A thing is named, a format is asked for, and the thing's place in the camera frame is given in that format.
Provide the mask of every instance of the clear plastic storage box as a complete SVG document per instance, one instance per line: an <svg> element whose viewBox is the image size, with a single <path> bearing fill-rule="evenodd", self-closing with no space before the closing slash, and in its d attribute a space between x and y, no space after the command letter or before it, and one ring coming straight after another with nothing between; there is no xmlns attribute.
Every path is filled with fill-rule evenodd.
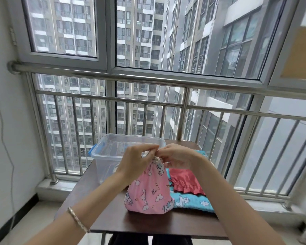
<svg viewBox="0 0 306 245"><path fill-rule="evenodd" d="M101 184L115 172L129 146L143 143L156 143L160 148L166 146L162 138L121 134L107 134L94 145L89 154L96 159L99 183Z"/></svg>

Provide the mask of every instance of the cable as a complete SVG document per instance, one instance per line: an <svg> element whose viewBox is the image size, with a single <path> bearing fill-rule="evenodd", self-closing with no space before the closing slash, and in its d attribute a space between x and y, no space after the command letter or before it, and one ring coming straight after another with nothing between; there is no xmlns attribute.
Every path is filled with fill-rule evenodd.
<svg viewBox="0 0 306 245"><path fill-rule="evenodd" d="M15 218L16 218L16 213L15 213L15 206L14 206L14 200L13 200L13 178L14 178L14 171L15 171L15 165L13 164L10 154L8 152L7 146L4 143L4 119L2 117L2 113L0 110L0 122L1 122L1 143L4 146L4 150L6 151L6 154L8 156L8 160L12 166L12 172L11 172L11 178L10 178L10 200L11 200L11 206L12 206L12 221L11 221L11 225L9 228L9 232L8 232L8 244L10 243L10 232L13 228L14 222L15 222Z"/></svg>

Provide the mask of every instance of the blue fabric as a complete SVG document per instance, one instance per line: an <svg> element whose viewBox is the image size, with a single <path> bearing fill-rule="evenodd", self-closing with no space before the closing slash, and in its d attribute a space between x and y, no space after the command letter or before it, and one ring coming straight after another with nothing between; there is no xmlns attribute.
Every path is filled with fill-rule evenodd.
<svg viewBox="0 0 306 245"><path fill-rule="evenodd" d="M203 156L206 156L204 151L196 150L196 152L202 154ZM210 201L204 195L196 196L190 193L174 192L174 187L171 186L172 183L170 181L171 177L170 177L169 169L166 169L166 171L167 171L167 175L169 178L170 195L175 200L174 208L188 208L188 209L196 209L196 210L214 212Z"/></svg>

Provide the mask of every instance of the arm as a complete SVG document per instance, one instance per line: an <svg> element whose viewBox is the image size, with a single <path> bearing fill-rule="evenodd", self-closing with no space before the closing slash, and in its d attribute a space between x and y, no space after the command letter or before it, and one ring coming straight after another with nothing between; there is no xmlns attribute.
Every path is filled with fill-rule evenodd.
<svg viewBox="0 0 306 245"><path fill-rule="evenodd" d="M101 212L125 187L144 172L154 157L156 144L142 144L126 149L116 173L107 178L102 185L72 207L81 223L89 229ZM148 151L142 158L141 153ZM77 245L85 235L72 216L65 212L41 232L35 235L26 245Z"/></svg>
<svg viewBox="0 0 306 245"><path fill-rule="evenodd" d="M195 174L233 245L285 245L269 224L228 184L212 163L190 148L176 144L158 150L166 167Z"/></svg>

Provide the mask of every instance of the silver bracelet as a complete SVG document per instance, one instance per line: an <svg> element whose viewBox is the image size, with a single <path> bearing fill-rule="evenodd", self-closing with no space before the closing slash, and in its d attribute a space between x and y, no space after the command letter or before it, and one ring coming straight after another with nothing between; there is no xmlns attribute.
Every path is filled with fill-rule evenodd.
<svg viewBox="0 0 306 245"><path fill-rule="evenodd" d="M82 228L83 231L85 231L86 233L90 233L90 232L91 232L89 229L87 229L87 228L81 223L81 221L79 221L79 219L77 218L76 214L75 214L74 211L71 209L71 207L68 207L68 212L69 212L70 215L73 217L73 219L77 222L77 224Z"/></svg>

